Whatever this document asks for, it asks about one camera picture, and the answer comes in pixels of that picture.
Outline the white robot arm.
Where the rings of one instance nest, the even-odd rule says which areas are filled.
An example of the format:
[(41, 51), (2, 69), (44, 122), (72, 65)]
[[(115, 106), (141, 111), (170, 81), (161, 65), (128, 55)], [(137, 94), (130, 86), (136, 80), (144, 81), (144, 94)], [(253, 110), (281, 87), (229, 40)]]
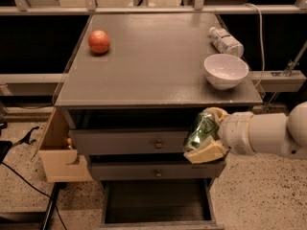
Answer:
[(206, 108), (197, 116), (183, 146), (184, 157), (192, 164), (216, 161), (228, 153), (306, 159), (307, 103), (289, 114), (229, 114), (218, 107)]

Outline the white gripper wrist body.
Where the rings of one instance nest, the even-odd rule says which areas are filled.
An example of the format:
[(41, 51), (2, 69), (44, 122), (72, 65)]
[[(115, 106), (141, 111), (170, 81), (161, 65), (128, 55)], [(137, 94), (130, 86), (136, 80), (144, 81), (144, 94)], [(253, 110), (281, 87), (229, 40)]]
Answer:
[(251, 112), (235, 112), (227, 116), (221, 123), (218, 135), (223, 145), (235, 155), (254, 155), (250, 145), (248, 130)]

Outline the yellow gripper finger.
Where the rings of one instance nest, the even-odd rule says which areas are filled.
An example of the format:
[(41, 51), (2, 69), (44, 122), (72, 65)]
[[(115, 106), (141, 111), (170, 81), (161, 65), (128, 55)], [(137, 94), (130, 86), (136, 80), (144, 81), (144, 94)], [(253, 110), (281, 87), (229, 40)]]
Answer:
[(200, 139), (188, 143), (184, 147), (184, 157), (192, 164), (201, 164), (216, 161), (223, 158), (228, 152), (220, 140), (215, 140), (212, 136), (207, 137), (202, 142)]
[(220, 125), (229, 114), (222, 108), (219, 107), (208, 107), (204, 111), (209, 115), (209, 119), (216, 125)]

